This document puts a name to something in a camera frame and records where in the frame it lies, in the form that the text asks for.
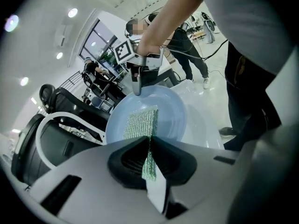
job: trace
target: white shoe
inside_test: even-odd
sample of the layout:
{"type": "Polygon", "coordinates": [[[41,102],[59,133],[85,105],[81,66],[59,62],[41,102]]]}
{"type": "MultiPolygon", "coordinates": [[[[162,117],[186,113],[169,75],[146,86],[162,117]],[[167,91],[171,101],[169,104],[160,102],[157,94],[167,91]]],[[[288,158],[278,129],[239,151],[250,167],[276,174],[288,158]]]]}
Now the white shoe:
{"type": "Polygon", "coordinates": [[[204,78],[204,89],[208,89],[210,87],[210,81],[209,81],[209,77],[208,78],[204,78]]]}

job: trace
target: green scrubbing sponge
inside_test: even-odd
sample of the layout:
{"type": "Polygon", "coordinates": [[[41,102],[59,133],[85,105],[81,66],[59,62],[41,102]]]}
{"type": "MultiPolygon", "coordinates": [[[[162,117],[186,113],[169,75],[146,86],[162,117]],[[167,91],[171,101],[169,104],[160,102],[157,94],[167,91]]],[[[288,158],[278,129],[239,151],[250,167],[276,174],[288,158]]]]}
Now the green scrubbing sponge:
{"type": "Polygon", "coordinates": [[[158,107],[152,106],[143,109],[139,113],[130,114],[123,135],[124,139],[147,136],[149,142],[148,156],[142,168],[142,178],[145,180],[156,180],[156,163],[150,150],[150,139],[157,133],[158,107]]]}

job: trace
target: ceiling light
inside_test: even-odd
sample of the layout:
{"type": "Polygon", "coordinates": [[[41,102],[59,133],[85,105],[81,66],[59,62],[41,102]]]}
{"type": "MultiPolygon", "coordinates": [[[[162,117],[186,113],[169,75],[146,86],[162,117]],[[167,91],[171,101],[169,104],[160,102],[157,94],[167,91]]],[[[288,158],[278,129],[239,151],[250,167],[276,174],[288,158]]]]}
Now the ceiling light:
{"type": "Polygon", "coordinates": [[[31,101],[36,105],[37,104],[37,101],[32,97],[31,98],[31,101]]]}
{"type": "Polygon", "coordinates": [[[20,81],[20,85],[21,85],[21,86],[25,86],[25,85],[27,85],[28,80],[29,80],[28,77],[24,77],[24,78],[22,78],[21,81],[20,81]]]}
{"type": "Polygon", "coordinates": [[[62,52],[59,52],[56,56],[56,59],[59,60],[61,57],[63,56],[63,53],[62,52]]]}
{"type": "Polygon", "coordinates": [[[11,32],[18,26],[18,23],[19,23],[19,17],[17,15],[11,15],[7,19],[7,21],[5,23],[5,26],[4,26],[4,29],[7,32],[11,32]]]}
{"type": "Polygon", "coordinates": [[[21,131],[18,130],[18,129],[13,129],[11,132],[13,132],[13,133],[20,133],[21,131]]]}
{"type": "Polygon", "coordinates": [[[77,15],[77,12],[78,12],[78,9],[76,9],[76,8],[73,8],[73,9],[71,9],[70,11],[69,11],[69,17],[74,17],[74,16],[76,16],[77,15]]]}

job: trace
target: sneaker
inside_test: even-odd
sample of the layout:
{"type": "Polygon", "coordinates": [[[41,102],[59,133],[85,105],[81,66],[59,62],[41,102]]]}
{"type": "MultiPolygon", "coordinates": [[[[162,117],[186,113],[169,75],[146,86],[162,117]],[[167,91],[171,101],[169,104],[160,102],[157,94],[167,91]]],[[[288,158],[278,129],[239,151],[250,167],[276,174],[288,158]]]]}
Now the sneaker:
{"type": "Polygon", "coordinates": [[[204,78],[204,89],[208,89],[210,87],[209,77],[204,78]]]}
{"type": "Polygon", "coordinates": [[[219,130],[219,134],[223,137],[227,137],[227,136],[236,136],[237,132],[234,131],[233,128],[231,127],[224,127],[219,130]]]}

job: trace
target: white floor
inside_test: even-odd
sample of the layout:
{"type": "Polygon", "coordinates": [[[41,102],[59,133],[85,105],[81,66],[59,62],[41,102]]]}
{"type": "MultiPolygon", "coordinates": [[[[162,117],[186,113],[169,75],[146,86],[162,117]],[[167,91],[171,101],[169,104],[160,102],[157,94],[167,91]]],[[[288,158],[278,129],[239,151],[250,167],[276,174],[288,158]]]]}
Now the white floor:
{"type": "MultiPolygon", "coordinates": [[[[207,44],[206,38],[194,41],[193,44],[201,57],[207,57],[214,53],[225,40],[226,38],[221,33],[218,33],[215,34],[215,42],[212,44],[207,44]]],[[[194,64],[190,63],[194,82],[198,90],[203,92],[206,106],[211,112],[218,129],[231,126],[228,115],[226,80],[224,78],[224,68],[227,62],[227,55],[228,43],[226,42],[214,56],[205,61],[208,66],[210,77],[210,88],[207,90],[203,89],[203,77],[201,76],[200,71],[194,66],[194,64]]],[[[181,79],[185,79],[185,73],[177,61],[171,64],[171,66],[173,70],[178,73],[181,79]]]]}

